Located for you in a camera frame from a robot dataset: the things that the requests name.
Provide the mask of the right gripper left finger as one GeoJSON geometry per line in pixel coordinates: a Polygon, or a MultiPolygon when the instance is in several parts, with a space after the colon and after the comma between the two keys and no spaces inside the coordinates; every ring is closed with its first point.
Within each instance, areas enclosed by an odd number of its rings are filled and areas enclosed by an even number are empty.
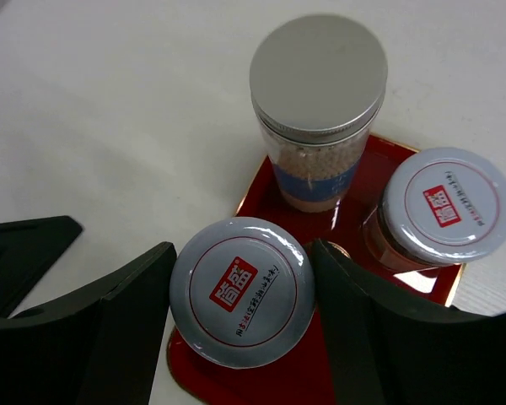
{"type": "Polygon", "coordinates": [[[176,251],[162,242],[59,298],[0,318],[0,404],[146,404],[176,251]]]}

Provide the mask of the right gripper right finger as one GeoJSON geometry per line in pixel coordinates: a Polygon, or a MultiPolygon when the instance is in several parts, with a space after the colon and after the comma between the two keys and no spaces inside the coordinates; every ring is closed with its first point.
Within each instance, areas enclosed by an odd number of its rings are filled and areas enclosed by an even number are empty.
{"type": "Polygon", "coordinates": [[[340,404],[506,404],[506,312],[433,303],[311,246],[331,381],[340,404]]]}

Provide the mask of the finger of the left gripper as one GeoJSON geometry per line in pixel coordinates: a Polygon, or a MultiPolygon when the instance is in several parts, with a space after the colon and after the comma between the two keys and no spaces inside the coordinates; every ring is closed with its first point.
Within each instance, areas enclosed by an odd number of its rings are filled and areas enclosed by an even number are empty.
{"type": "Polygon", "coordinates": [[[82,232],[66,215],[0,224],[0,318],[13,312],[82,232]]]}

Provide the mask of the small jar red label lid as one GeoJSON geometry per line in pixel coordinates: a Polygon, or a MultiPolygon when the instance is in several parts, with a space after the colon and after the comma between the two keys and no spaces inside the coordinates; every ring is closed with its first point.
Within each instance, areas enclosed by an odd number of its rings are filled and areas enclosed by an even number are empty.
{"type": "Polygon", "coordinates": [[[262,367],[292,350],[315,312],[315,278],[285,229],[233,217],[199,231],[177,257],[170,310],[187,345],[230,369],[262,367]]]}

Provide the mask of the tall blue label spice bottle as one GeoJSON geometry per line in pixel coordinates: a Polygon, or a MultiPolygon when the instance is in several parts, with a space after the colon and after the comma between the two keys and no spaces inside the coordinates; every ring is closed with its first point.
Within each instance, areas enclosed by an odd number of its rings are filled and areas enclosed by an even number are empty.
{"type": "Polygon", "coordinates": [[[385,97],[378,38],[337,14],[276,28],[250,63],[250,97],[283,198],[306,213],[346,195],[385,97]]]}

